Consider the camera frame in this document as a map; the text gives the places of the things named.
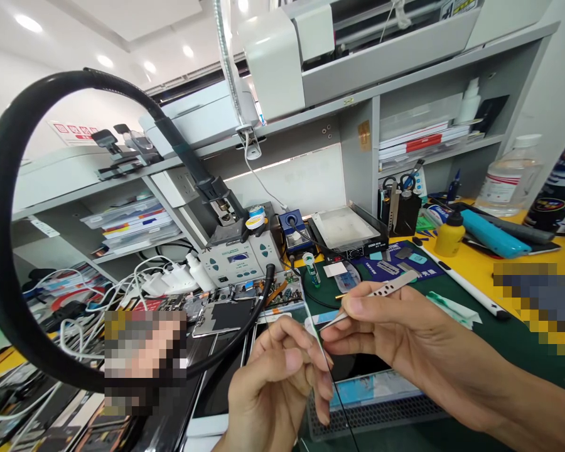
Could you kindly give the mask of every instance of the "yellow bottle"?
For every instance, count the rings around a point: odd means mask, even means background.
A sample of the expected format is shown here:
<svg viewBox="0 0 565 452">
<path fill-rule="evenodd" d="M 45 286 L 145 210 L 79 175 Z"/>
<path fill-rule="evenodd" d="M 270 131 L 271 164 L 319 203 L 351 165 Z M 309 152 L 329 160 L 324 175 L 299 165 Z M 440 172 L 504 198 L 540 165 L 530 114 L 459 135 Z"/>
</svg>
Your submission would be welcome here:
<svg viewBox="0 0 565 452">
<path fill-rule="evenodd" d="M 439 228 L 438 238 L 435 241 L 435 253 L 444 257 L 454 257 L 458 253 L 465 232 L 462 215 L 460 212 L 452 212 L 446 224 Z"/>
</svg>

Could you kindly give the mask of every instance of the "phone screen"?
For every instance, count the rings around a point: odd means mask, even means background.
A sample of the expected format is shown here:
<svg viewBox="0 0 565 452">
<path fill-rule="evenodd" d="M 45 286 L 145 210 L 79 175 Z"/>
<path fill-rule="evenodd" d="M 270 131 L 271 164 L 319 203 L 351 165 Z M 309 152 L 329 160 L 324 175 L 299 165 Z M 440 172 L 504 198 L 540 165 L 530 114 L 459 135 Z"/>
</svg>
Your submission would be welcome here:
<svg viewBox="0 0 565 452">
<path fill-rule="evenodd" d="M 212 354 L 226 347 L 234 335 L 235 333 L 219 335 Z M 244 341 L 241 341 L 229 356 L 205 372 L 203 388 L 197 400 L 193 417 L 228 414 L 228 387 L 232 376 L 241 366 L 244 345 Z"/>
</svg>

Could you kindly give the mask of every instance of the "green tube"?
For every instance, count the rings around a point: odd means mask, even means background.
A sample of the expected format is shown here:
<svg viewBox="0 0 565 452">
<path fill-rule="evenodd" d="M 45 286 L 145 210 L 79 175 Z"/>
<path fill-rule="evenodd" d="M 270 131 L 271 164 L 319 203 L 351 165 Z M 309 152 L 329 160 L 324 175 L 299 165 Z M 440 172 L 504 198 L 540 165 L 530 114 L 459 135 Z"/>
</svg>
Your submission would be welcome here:
<svg viewBox="0 0 565 452">
<path fill-rule="evenodd" d="M 312 253 L 305 253 L 303 255 L 303 263 L 306 264 L 308 268 L 308 273 L 310 278 L 312 278 L 312 283 L 316 289 L 320 288 L 320 275 L 318 274 L 318 269 L 316 268 L 316 262 L 314 255 Z"/>
</svg>

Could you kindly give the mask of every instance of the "electrical outlet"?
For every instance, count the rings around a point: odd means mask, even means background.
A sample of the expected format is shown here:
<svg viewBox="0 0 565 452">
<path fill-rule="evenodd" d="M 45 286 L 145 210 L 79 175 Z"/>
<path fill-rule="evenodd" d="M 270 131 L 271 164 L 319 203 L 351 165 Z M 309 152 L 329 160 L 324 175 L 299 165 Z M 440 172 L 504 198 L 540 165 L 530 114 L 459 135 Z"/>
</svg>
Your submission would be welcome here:
<svg viewBox="0 0 565 452">
<path fill-rule="evenodd" d="M 184 166 L 167 169 L 151 178 L 172 207 L 182 207 L 198 197 L 195 181 Z"/>
</svg>

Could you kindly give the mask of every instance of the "pixelated blur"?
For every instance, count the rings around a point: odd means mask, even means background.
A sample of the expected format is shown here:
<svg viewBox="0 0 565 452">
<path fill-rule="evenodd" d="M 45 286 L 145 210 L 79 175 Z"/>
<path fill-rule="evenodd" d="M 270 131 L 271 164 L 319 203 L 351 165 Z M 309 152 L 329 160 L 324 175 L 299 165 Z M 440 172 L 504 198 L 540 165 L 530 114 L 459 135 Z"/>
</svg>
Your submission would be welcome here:
<svg viewBox="0 0 565 452">
<path fill-rule="evenodd" d="M 494 286 L 540 344 L 565 356 L 565 264 L 495 264 Z"/>
<path fill-rule="evenodd" d="M 184 387 L 184 311 L 105 313 L 105 414 L 149 416 L 159 388 Z"/>
</svg>

